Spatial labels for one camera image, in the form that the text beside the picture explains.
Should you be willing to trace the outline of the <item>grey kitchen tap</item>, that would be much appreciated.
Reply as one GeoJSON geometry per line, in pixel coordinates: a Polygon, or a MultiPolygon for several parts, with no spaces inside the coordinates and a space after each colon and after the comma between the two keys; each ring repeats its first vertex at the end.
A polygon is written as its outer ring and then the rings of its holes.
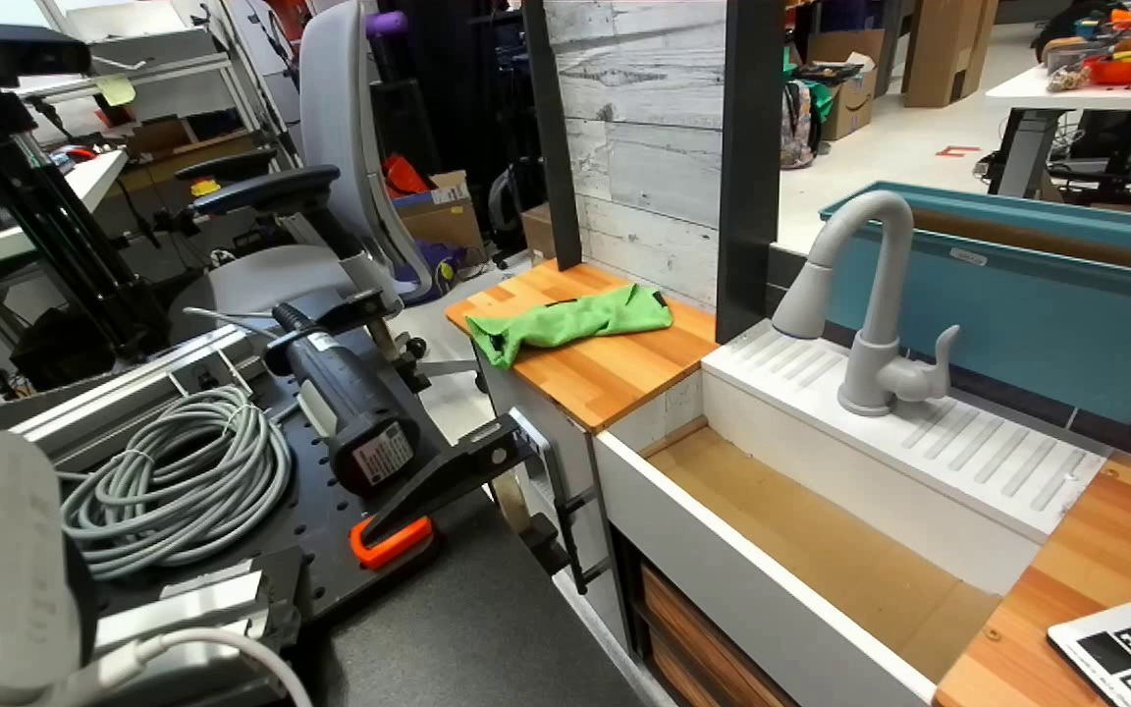
{"type": "Polygon", "coordinates": [[[950,358],[961,333],[961,326],[945,326],[935,336],[929,362],[911,362],[898,352],[898,306],[916,246],[916,212],[898,191],[876,189],[853,196],[823,220],[800,269],[774,306],[774,330],[787,336],[823,333],[836,260],[864,225],[878,225],[878,254],[870,269],[866,309],[853,336],[836,399],[856,415],[882,415],[894,399],[935,399],[950,392],[950,358]]]}

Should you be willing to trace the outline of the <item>wooden butcher block counter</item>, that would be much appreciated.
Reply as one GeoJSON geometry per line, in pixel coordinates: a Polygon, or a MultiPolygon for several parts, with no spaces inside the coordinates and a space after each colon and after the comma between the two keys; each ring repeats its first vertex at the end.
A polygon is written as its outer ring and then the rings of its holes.
{"type": "Polygon", "coordinates": [[[563,309],[568,302],[601,302],[630,293],[645,309],[660,309],[650,326],[624,333],[590,333],[564,345],[522,345],[505,365],[514,381],[563,405],[580,429],[601,430],[636,405],[700,370],[713,349],[713,315],[606,268],[559,268],[542,260],[520,275],[501,275],[446,306],[446,322],[472,336],[478,322],[563,309]]]}

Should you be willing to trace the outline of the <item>green cloth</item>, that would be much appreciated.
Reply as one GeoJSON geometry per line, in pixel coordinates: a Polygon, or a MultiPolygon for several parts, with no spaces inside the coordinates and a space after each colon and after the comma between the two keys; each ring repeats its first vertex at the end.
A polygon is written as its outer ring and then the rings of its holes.
{"type": "Polygon", "coordinates": [[[590,336],[669,330],[670,306],[654,286],[624,282],[559,297],[522,315],[475,315],[467,333],[488,365],[509,370],[522,349],[563,349],[590,336]]]}

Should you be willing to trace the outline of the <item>grey office chair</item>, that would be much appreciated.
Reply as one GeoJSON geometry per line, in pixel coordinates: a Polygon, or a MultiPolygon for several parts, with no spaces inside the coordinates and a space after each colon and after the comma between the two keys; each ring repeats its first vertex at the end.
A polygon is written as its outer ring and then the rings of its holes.
{"type": "Polygon", "coordinates": [[[383,189],[361,0],[339,0],[304,27],[300,155],[300,167],[201,196],[194,216],[300,212],[315,239],[254,246],[208,268],[198,297],[181,302],[177,315],[251,326],[304,293],[359,293],[374,306],[374,336],[383,349],[419,352],[425,341],[391,333],[389,316],[425,302],[437,292],[437,269],[383,189]]]}

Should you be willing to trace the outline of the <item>white sink basin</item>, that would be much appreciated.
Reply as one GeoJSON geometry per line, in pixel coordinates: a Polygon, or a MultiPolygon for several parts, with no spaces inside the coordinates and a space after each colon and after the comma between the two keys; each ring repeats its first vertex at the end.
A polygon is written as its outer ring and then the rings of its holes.
{"type": "Polygon", "coordinates": [[[967,398],[856,415],[770,326],[597,437],[613,531],[800,707],[927,707],[1107,451],[967,398]]]}

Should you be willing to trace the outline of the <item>teal plastic bin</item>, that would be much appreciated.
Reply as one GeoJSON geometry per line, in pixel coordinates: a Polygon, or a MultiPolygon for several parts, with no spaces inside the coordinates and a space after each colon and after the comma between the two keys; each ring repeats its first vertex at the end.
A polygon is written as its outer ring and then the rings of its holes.
{"type": "Polygon", "coordinates": [[[819,206],[819,231],[870,191],[911,206],[898,345],[1018,392],[1131,425],[1131,212],[870,180],[819,206]]]}

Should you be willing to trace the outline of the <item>white background table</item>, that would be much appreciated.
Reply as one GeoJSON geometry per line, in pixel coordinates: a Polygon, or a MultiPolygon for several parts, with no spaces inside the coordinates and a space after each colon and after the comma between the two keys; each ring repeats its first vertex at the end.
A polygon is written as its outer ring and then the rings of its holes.
{"type": "Polygon", "coordinates": [[[986,96],[1007,108],[1003,163],[991,175],[993,191],[1037,191],[1042,175],[1047,171],[1056,120],[1069,108],[1128,112],[1123,138],[1107,148],[1098,189],[1113,191],[1131,180],[1131,87],[1051,90],[1043,65],[1024,65],[1022,76],[991,87],[986,96]]]}

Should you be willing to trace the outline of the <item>orange handled black clamp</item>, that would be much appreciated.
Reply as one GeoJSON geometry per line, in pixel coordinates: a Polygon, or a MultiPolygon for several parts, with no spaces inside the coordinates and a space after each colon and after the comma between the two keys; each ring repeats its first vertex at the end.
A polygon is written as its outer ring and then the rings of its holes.
{"type": "Polygon", "coordinates": [[[437,521],[431,513],[459,495],[484,485],[522,458],[509,415],[478,425],[457,447],[417,470],[381,512],[351,531],[351,553],[361,568],[389,568],[419,548],[437,521]]]}

